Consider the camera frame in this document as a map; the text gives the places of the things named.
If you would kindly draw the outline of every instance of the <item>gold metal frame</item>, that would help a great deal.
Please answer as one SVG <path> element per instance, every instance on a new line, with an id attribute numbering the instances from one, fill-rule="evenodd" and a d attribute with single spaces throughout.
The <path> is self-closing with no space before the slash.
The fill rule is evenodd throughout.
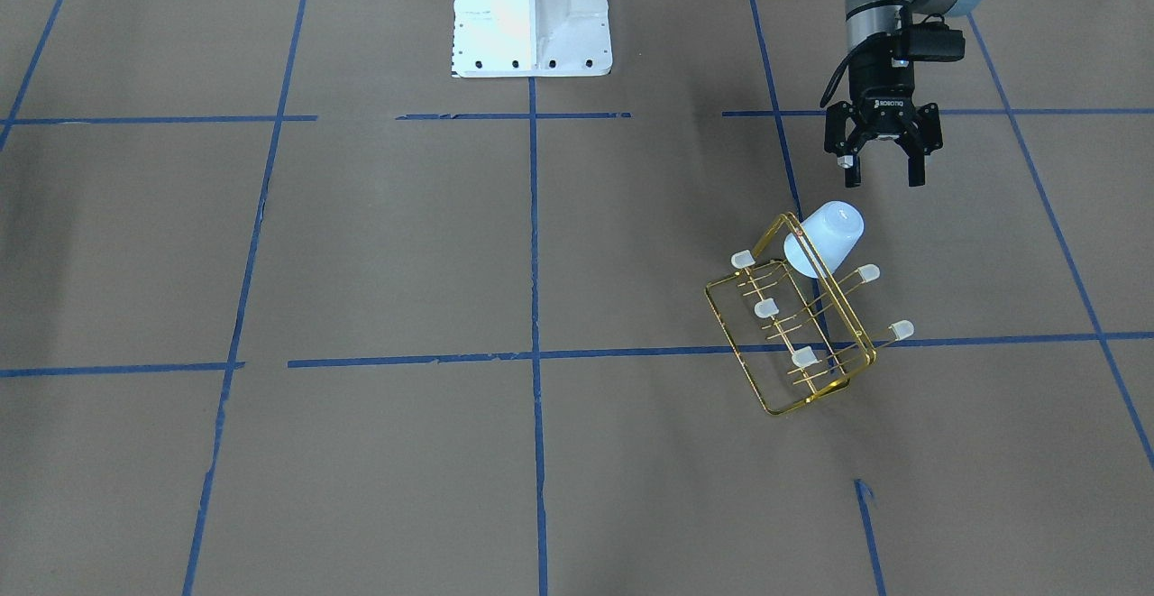
<path id="1" fill-rule="evenodd" d="M 737 362 L 741 363 L 745 379 L 754 387 L 754 393 L 757 395 L 758 402 L 762 403 L 762 409 L 771 416 L 788 414 L 846 388 L 857 373 L 864 371 L 874 362 L 877 362 L 878 350 L 902 338 L 898 335 L 897 330 L 893 330 L 894 338 L 889 343 L 884 345 L 874 344 L 874 341 L 865 334 L 865 329 L 862 327 L 857 314 L 854 313 L 853 305 L 849 304 L 847 297 L 871 280 L 865 276 L 863 271 L 865 268 L 857 268 L 840 281 L 835 280 L 830 269 L 825 267 L 825 261 L 817 253 L 817 248 L 810 241 L 809 236 L 794 214 L 786 213 L 775 218 L 770 229 L 762 236 L 762 239 L 758 240 L 757 246 L 750 252 L 754 255 L 754 260 L 757 260 L 765 253 L 765 249 L 782 231 L 787 234 L 792 233 L 797 239 L 800 248 L 805 254 L 809 263 L 811 263 L 815 270 L 819 271 L 820 277 L 817 278 L 817 296 L 810 297 L 809 292 L 802 289 L 810 284 L 808 282 L 810 278 L 792 269 L 789 263 L 784 260 L 770 260 L 764 263 L 755 262 L 755 265 L 739 269 L 724 278 L 718 278 L 705 285 L 705 298 L 710 301 L 713 315 L 717 316 L 718 323 L 721 325 L 721 329 L 725 331 L 726 341 L 729 342 L 729 347 L 737 357 Z M 857 277 L 857 282 L 845 289 L 842 285 L 850 282 L 854 276 Z M 784 344 L 785 350 L 790 353 L 796 367 L 788 371 L 788 379 L 790 379 L 794 386 L 804 383 L 810 392 L 808 396 L 782 407 L 771 405 L 766 401 L 765 395 L 762 393 L 757 380 L 749 368 L 745 356 L 742 353 L 737 342 L 734 341 L 733 331 L 726 323 L 726 319 L 721 315 L 714 300 L 714 291 L 730 284 L 741 293 L 743 299 L 756 295 L 758 300 L 764 300 L 771 298 L 771 290 L 781 286 L 784 291 L 796 295 L 801 300 L 801 310 L 788 316 L 779 314 L 770 316 L 767 323 L 762 326 L 762 330 L 767 331 L 766 341 Z M 845 326 L 850 340 L 848 343 L 842 343 L 840 349 L 834 348 L 834 342 L 830 341 L 829 328 L 824 326 L 824 315 L 830 312 Z M 799 345 L 789 335 L 807 327 L 816 329 L 820 341 Z M 804 365 L 797 364 L 799 353 L 808 358 L 807 348 L 809 352 L 812 352 L 814 348 L 820 348 L 827 351 L 827 355 L 824 359 L 814 356 L 819 365 L 812 359 Z"/>

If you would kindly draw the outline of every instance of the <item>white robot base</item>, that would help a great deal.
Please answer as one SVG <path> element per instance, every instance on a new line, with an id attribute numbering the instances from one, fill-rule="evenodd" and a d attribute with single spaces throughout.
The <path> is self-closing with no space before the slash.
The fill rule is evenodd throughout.
<path id="1" fill-rule="evenodd" d="M 613 68 L 608 0 L 456 0 L 455 77 L 572 77 Z"/>

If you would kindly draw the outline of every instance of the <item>blue tape line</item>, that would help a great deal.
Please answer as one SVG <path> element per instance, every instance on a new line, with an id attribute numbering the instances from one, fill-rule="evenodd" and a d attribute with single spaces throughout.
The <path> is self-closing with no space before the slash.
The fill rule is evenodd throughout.
<path id="1" fill-rule="evenodd" d="M 778 88 L 773 82 L 773 68 L 770 66 L 770 51 L 765 46 L 765 33 L 762 31 L 762 13 L 757 9 L 757 0 L 749 0 L 749 9 L 754 13 L 754 28 L 757 30 L 757 44 L 762 49 L 762 67 L 765 69 L 765 83 L 770 89 L 770 105 L 773 107 L 773 120 L 778 126 L 778 140 L 781 143 L 781 156 L 786 163 L 786 177 L 789 179 L 789 194 L 793 195 L 797 217 L 804 218 L 801 209 L 801 196 L 797 194 L 797 180 L 794 178 L 793 161 L 789 156 L 789 141 L 786 139 L 786 126 L 781 120 L 781 106 L 778 104 Z"/>
<path id="2" fill-rule="evenodd" d="M 1025 110 L 1011 110 L 1018 116 L 1050 116 L 1050 114 L 1069 114 L 1069 116 L 1147 116 L 1154 114 L 1154 107 L 1104 107 L 1104 109 L 1025 109 Z M 1006 110 L 1004 109 L 943 109 L 939 110 L 943 116 L 1005 116 Z M 743 111 L 724 111 L 721 112 L 722 118 L 772 118 L 774 116 L 785 117 L 817 117 L 824 118 L 825 111 L 823 110 L 781 110 L 774 112 L 772 110 L 743 110 Z"/>
<path id="3" fill-rule="evenodd" d="M 537 177 L 537 79 L 529 79 L 529 184 L 530 184 L 530 251 L 533 286 L 533 446 L 537 464 L 537 579 L 539 596 L 549 593 L 549 545 L 545 514 L 545 425 L 541 414 L 541 293 L 540 293 L 540 222 L 538 221 Z"/>
<path id="4" fill-rule="evenodd" d="M 1106 334 L 1102 331 L 1102 325 L 1097 320 L 1097 313 L 1094 311 L 1094 305 L 1091 303 L 1089 293 L 1086 291 L 1086 284 L 1082 282 L 1082 277 L 1078 271 L 1078 266 L 1074 265 L 1073 254 L 1070 252 L 1070 245 L 1066 243 L 1066 237 L 1062 231 L 1062 226 L 1058 223 L 1058 216 L 1055 214 L 1054 207 L 1050 204 L 1050 198 L 1042 186 L 1042 178 L 1037 172 L 1037 166 L 1034 164 L 1034 157 L 1029 152 L 1029 147 L 1026 146 L 1026 136 L 1021 133 L 1021 127 L 1018 125 L 1018 119 L 1014 116 L 1013 110 L 1010 107 L 1010 97 L 1006 95 L 1005 87 L 1002 84 L 1002 77 L 998 75 L 997 68 L 994 66 L 994 59 L 990 57 L 990 51 L 986 46 L 986 39 L 982 38 L 981 31 L 977 29 L 977 22 L 974 21 L 974 15 L 967 15 L 969 17 L 969 25 L 974 30 L 974 38 L 977 39 L 977 45 L 981 46 L 982 57 L 986 58 L 986 66 L 990 69 L 990 75 L 994 77 L 994 85 L 998 90 L 998 96 L 1002 98 L 1002 104 L 1005 106 L 1006 114 L 1010 118 L 1010 125 L 1013 127 L 1014 136 L 1018 139 L 1018 146 L 1021 148 L 1021 154 L 1026 157 L 1026 165 L 1029 167 L 1029 174 L 1034 179 L 1034 186 L 1037 188 L 1039 198 L 1042 200 L 1042 206 L 1046 208 L 1046 215 L 1050 221 L 1050 226 L 1054 229 L 1054 234 L 1058 238 L 1058 245 L 1062 247 L 1062 255 L 1066 259 L 1066 266 L 1070 267 L 1070 274 L 1074 278 L 1074 284 L 1078 286 L 1079 296 L 1081 296 L 1082 305 L 1086 307 L 1086 314 L 1089 315 L 1091 323 L 1094 327 L 1094 334 L 1097 336 L 1099 344 L 1102 349 L 1102 355 L 1106 356 L 1106 360 L 1110 366 L 1110 373 L 1114 374 L 1114 382 L 1118 386 L 1118 393 L 1122 395 L 1122 401 L 1126 405 L 1126 411 L 1130 414 L 1130 423 L 1134 426 L 1134 432 L 1138 434 L 1138 440 L 1141 442 L 1142 449 L 1146 452 L 1146 460 L 1154 469 L 1154 448 L 1151 448 L 1149 437 L 1146 435 L 1146 427 L 1142 427 L 1141 418 L 1138 416 L 1138 410 L 1134 408 L 1134 402 L 1130 397 L 1130 389 L 1126 388 L 1125 380 L 1122 379 L 1122 372 L 1118 370 L 1118 365 L 1114 359 L 1114 351 L 1110 350 L 1110 343 L 1107 341 Z"/>
<path id="5" fill-rule="evenodd" d="M 469 364 L 531 359 L 531 352 L 480 352 L 471 355 L 409 355 L 397 357 L 349 357 L 339 359 L 293 359 L 290 368 L 334 368 L 340 366 L 409 366 L 417 364 Z"/>
<path id="6" fill-rule="evenodd" d="M 943 337 L 926 340 L 906 340 L 894 342 L 893 348 L 949 348 L 966 345 L 1005 345 L 1024 343 L 1072 343 L 1097 341 L 1093 333 L 1067 335 L 1006 335 L 1001 337 Z"/>
<path id="7" fill-rule="evenodd" d="M 48 35 L 52 33 L 52 27 L 55 25 L 57 16 L 60 15 L 60 8 L 63 3 L 65 0 L 57 0 L 52 6 L 52 12 L 48 13 L 48 21 L 44 24 L 44 32 L 40 33 L 40 40 L 36 44 L 36 51 L 32 52 L 32 61 L 29 62 L 28 70 L 24 72 L 24 80 L 20 83 L 20 91 L 16 92 L 12 111 L 8 112 L 8 121 L 3 126 L 3 132 L 0 132 L 0 150 L 3 150 L 5 144 L 8 143 L 8 134 L 12 133 L 13 121 L 16 120 L 16 116 L 20 113 L 20 106 L 24 104 L 24 96 L 28 94 L 28 87 L 32 83 L 36 66 L 40 64 L 44 45 L 48 43 Z"/>
<path id="8" fill-rule="evenodd" d="M 280 100 L 277 103 L 277 120 L 272 124 L 272 139 L 269 142 L 269 156 L 264 163 L 264 178 L 261 181 L 261 196 L 256 202 L 256 217 L 253 221 L 253 236 L 248 243 L 248 260 L 245 263 L 245 280 L 240 285 L 240 300 L 237 303 L 237 321 L 233 327 L 232 343 L 228 347 L 228 365 L 224 371 L 224 381 L 220 386 L 220 400 L 217 404 L 216 429 L 212 435 L 212 461 L 208 472 L 204 474 L 204 484 L 201 489 L 201 502 L 196 512 L 196 528 L 193 532 L 193 544 L 188 554 L 188 567 L 185 572 L 183 596 L 192 596 L 193 583 L 196 580 L 196 565 L 201 554 L 201 542 L 204 536 L 204 522 L 208 517 L 209 505 L 212 498 L 212 482 L 216 477 L 217 461 L 220 456 L 220 440 L 224 433 L 225 404 L 228 402 L 228 394 L 232 390 L 232 378 L 237 368 L 237 355 L 240 350 L 240 335 L 245 328 L 245 311 L 248 307 L 248 292 L 253 285 L 253 270 L 256 267 L 256 251 L 261 243 L 261 225 L 264 222 L 264 204 L 269 198 L 269 185 L 272 180 L 272 167 L 277 158 L 277 148 L 280 141 L 280 126 L 284 122 L 285 106 L 288 103 L 288 88 L 292 83 L 293 65 L 297 59 L 297 46 L 300 43 L 301 25 L 305 23 L 305 7 L 308 0 L 300 0 L 297 6 L 297 21 L 293 25 L 292 40 L 288 45 L 288 60 L 285 62 L 284 80 L 280 83 Z"/>
<path id="9" fill-rule="evenodd" d="M 590 113 L 539 113 L 538 120 L 613 120 L 632 118 L 630 112 L 590 112 Z"/>
<path id="10" fill-rule="evenodd" d="M 869 504 L 865 498 L 874 500 L 874 490 L 870 490 L 862 479 L 854 479 L 854 490 L 857 492 L 857 511 L 862 515 L 862 528 L 865 530 L 865 544 L 869 546 L 869 563 L 874 567 L 874 584 L 877 587 L 877 596 L 885 596 L 885 576 L 882 575 L 882 559 L 877 554 L 877 539 L 874 537 L 874 521 L 869 516 Z"/>
<path id="11" fill-rule="evenodd" d="M 315 122 L 316 114 L 285 116 L 286 122 Z M 170 125 L 188 122 L 276 122 L 276 116 L 143 116 L 128 118 L 20 118 L 13 125 Z"/>
<path id="12" fill-rule="evenodd" d="M 527 113 L 406 113 L 397 120 L 529 120 Z"/>
<path id="13" fill-rule="evenodd" d="M 1018 116 L 1070 114 L 1070 116 L 1147 116 L 1154 113 L 1154 107 L 1103 107 L 1103 109 L 1027 109 L 1010 110 Z"/>
<path id="14" fill-rule="evenodd" d="M 1106 338 L 1110 341 L 1154 340 L 1154 333 L 1106 333 Z"/>
<path id="15" fill-rule="evenodd" d="M 238 363 L 240 368 L 245 364 Z M 55 368 L 0 368 L 0 378 L 53 378 L 63 375 L 136 375 L 141 373 L 198 373 L 224 371 L 227 364 L 136 364 L 132 366 L 67 366 Z"/>
<path id="16" fill-rule="evenodd" d="M 406 113 L 397 120 L 606 120 L 632 118 L 624 112 L 587 112 L 587 113 Z"/>
<path id="17" fill-rule="evenodd" d="M 1154 340 L 1154 331 L 1106 333 L 1111 341 Z M 1056 335 L 1005 335 L 995 337 L 938 337 L 924 340 L 906 340 L 893 343 L 893 348 L 951 348 L 973 345 L 1022 345 L 1036 343 L 1077 343 L 1095 342 L 1094 333 L 1070 333 Z M 834 342 L 842 348 L 850 342 Z M 814 348 L 824 348 L 819 343 L 808 343 Z M 784 352 L 782 344 L 754 344 L 740 347 L 742 352 Z M 594 348 L 572 350 L 541 350 L 537 355 L 541 359 L 597 359 L 613 357 L 675 357 L 694 355 L 726 355 L 732 349 L 728 345 L 688 345 L 666 348 Z M 403 366 L 413 364 L 462 364 L 479 362 L 523 362 L 532 359 L 533 352 L 482 352 L 466 355 L 410 355 L 396 357 L 350 357 L 293 359 L 288 368 L 330 368 L 342 366 Z"/>

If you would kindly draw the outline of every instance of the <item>white plastic cup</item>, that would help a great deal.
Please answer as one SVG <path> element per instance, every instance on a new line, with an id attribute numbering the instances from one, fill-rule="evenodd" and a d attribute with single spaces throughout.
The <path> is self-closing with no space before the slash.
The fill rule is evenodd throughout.
<path id="1" fill-rule="evenodd" d="M 829 202 L 807 217 L 801 226 L 809 236 L 809 241 L 814 243 L 814 248 L 822 256 L 830 274 L 838 270 L 865 231 L 862 215 L 846 202 Z M 793 233 L 786 236 L 786 260 L 797 271 L 810 278 L 817 278 L 818 273 L 805 258 L 801 244 Z"/>

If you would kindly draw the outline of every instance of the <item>floor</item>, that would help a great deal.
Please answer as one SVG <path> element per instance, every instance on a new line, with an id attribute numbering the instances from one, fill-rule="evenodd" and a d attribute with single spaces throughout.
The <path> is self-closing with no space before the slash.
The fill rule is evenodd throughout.
<path id="1" fill-rule="evenodd" d="M 1149 594 L 1154 0 L 986 0 L 856 189 L 841 0 L 609 1 L 534 82 L 451 0 L 0 0 L 0 595 Z M 917 334 L 770 418 L 702 288 L 833 199 Z"/>

